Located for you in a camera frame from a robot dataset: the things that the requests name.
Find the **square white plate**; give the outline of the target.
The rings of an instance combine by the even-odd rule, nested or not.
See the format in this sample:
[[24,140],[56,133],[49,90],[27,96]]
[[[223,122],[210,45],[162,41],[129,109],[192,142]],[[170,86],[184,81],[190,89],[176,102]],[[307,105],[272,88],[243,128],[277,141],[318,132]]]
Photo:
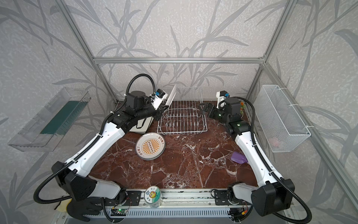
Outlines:
[[144,134],[148,131],[149,127],[151,126],[152,122],[153,122],[154,118],[153,117],[149,117],[149,118],[145,118],[145,119],[141,119],[137,122],[137,124],[135,126],[133,126],[129,132],[133,132],[133,133],[141,133]]

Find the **round white plate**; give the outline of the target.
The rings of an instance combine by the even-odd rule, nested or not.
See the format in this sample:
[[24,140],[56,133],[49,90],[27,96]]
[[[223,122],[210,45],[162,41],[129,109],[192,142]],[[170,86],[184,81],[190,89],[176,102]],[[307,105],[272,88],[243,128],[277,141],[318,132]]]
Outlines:
[[136,143],[135,152],[143,160],[150,161],[160,157],[166,148],[164,136],[159,133],[146,133]]
[[167,106],[170,106],[172,104],[172,101],[175,98],[176,93],[177,93],[177,85],[174,85],[169,97],[167,98],[167,101],[166,101]]

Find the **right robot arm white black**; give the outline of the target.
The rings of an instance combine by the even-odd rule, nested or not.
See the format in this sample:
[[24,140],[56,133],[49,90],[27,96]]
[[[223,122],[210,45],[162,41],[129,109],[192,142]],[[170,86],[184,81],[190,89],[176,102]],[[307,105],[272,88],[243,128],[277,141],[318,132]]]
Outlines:
[[[201,103],[199,109],[209,118],[219,121],[231,135],[235,143],[244,153],[257,180],[257,187],[244,183],[236,183],[232,191],[236,199],[249,202],[258,215],[273,214],[279,219],[293,224],[307,224],[312,220],[312,213],[307,204],[295,193],[295,186],[290,179],[284,179],[269,161],[254,133],[255,118],[248,123],[241,118],[241,104],[245,102],[253,112],[253,104],[242,97],[228,97],[215,106],[211,103]],[[290,208],[296,199],[304,208],[306,217],[291,219],[280,214],[280,211]]]

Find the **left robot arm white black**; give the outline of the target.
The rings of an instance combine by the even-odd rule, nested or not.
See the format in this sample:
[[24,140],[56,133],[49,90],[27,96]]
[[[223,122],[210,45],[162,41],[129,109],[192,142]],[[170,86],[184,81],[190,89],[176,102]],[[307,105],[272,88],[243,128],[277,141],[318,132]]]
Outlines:
[[[153,92],[146,96],[141,91],[130,92],[130,87],[140,77],[150,80]],[[33,199],[39,204],[51,204],[71,199],[81,202],[88,198],[107,198],[122,203],[126,197],[125,188],[110,181],[89,177],[89,173],[100,158],[123,138],[140,120],[152,118],[159,120],[170,107],[176,89],[170,94],[162,89],[155,89],[153,78],[148,74],[136,75],[128,84],[125,99],[121,106],[105,117],[100,131],[79,152],[66,162],[57,162],[52,167],[52,175],[45,179],[34,191]],[[66,197],[41,199],[40,192],[52,179],[68,193]]]

